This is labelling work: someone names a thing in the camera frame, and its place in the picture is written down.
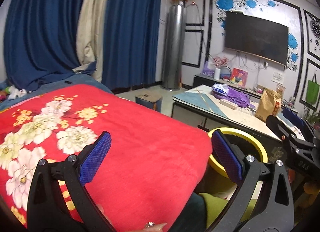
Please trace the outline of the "person's left hand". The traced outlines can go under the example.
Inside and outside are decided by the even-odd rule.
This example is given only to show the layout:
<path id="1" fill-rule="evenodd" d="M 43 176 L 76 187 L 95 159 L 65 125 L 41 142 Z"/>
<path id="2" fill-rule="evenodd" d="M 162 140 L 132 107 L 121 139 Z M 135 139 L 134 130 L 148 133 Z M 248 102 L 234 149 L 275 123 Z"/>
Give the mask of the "person's left hand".
<path id="1" fill-rule="evenodd" d="M 105 214 L 103 206 L 101 204 L 97 204 L 98 209 L 100 212 L 105 216 L 108 222 L 111 224 L 111 220 Z M 167 225 L 167 223 L 155 224 L 154 222 L 148 222 L 147 225 L 143 229 L 133 230 L 129 232 L 162 232 L 163 228 Z"/>

